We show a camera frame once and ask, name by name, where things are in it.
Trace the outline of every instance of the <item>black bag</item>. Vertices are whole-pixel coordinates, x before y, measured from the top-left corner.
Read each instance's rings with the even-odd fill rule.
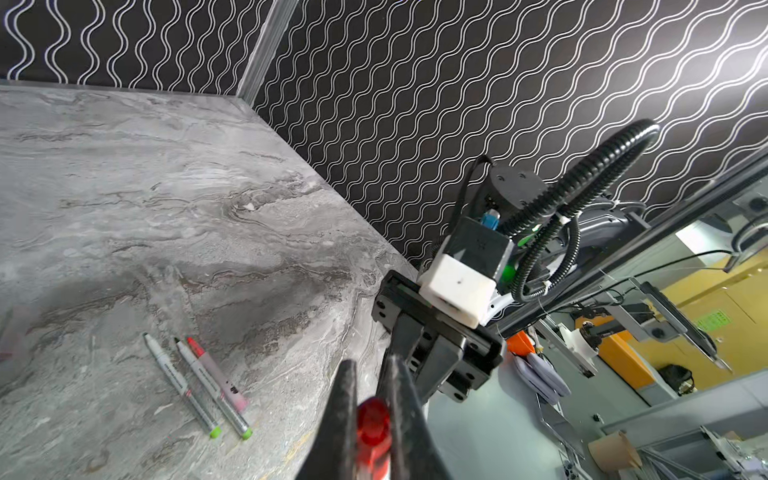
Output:
[[[684,366],[671,364],[661,367],[658,369],[658,372],[667,385],[672,387],[672,390],[677,392],[678,395],[685,395],[694,389],[694,374]],[[681,392],[680,387],[688,380],[690,380],[690,386],[686,386],[685,391]]]

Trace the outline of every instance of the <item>marker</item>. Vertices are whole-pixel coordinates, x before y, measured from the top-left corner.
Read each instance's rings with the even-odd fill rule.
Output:
[[[243,440],[248,440],[253,434],[253,430],[248,426],[248,422],[240,416],[240,413],[237,413],[235,407],[229,400],[227,400],[227,397],[224,396],[224,392],[221,391],[221,388],[216,384],[216,381],[211,378],[203,364],[200,363],[200,360],[195,358],[192,350],[184,345],[178,338],[174,338],[174,340],[176,341],[176,347],[179,349],[179,353],[181,353],[181,356],[187,360],[187,363],[189,363],[194,374],[200,379],[200,383],[203,384],[203,387],[208,391],[211,398],[214,399],[221,411],[224,412],[224,416],[227,417],[227,420],[229,420],[235,430],[237,430],[237,433],[243,437]]]
[[[173,364],[170,362],[168,355],[157,343],[157,340],[152,338],[149,333],[144,334],[144,341],[147,342],[150,352],[157,360],[157,364],[160,366],[160,370],[165,373],[165,376],[170,380],[171,385],[176,388],[179,395],[187,400],[187,403],[192,407],[192,411],[197,414],[198,419],[203,423],[209,435],[212,439],[215,439],[221,433],[221,427],[216,423],[216,420],[208,413],[208,411],[197,401],[192,390],[190,390],[187,380],[176,370]]]
[[[248,400],[243,396],[242,393],[240,393],[240,391],[237,390],[237,387],[233,385],[232,382],[230,382],[227,376],[221,372],[219,366],[216,364],[216,362],[214,362],[214,358],[210,356],[208,352],[203,350],[203,347],[201,347],[200,344],[195,342],[191,336],[187,337],[187,343],[190,344],[192,353],[194,353],[197,359],[200,360],[200,363],[203,364],[210,376],[216,380],[218,386],[221,387],[224,395],[227,396],[232,405],[234,405],[235,409],[242,413],[243,410],[245,410],[245,408],[248,406]]]

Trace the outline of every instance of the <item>gray marble surface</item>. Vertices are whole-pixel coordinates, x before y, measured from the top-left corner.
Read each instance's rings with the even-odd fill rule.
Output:
[[[338,362],[374,390],[390,268],[237,99],[0,86],[0,479],[292,478]],[[142,332],[190,380],[199,336],[253,437],[208,439]]]

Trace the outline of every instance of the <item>pink marker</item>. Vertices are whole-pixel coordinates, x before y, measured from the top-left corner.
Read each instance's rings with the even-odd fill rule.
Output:
[[[210,376],[212,376],[218,386],[221,387],[224,395],[232,403],[232,406],[234,406],[238,412],[245,410],[248,406],[248,400],[246,400],[237,387],[230,382],[227,376],[223,374],[219,366],[214,362],[214,359],[208,355],[208,352],[203,350],[203,347],[195,342],[191,336],[187,337],[187,343],[189,343],[192,352],[197,359],[200,360],[200,363],[203,364]]]

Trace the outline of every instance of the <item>green sign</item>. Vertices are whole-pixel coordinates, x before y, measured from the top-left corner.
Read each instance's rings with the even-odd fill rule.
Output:
[[[730,317],[723,310],[715,310],[709,315],[702,316],[696,320],[696,325],[705,332],[717,330],[721,326],[728,325],[731,322]]]

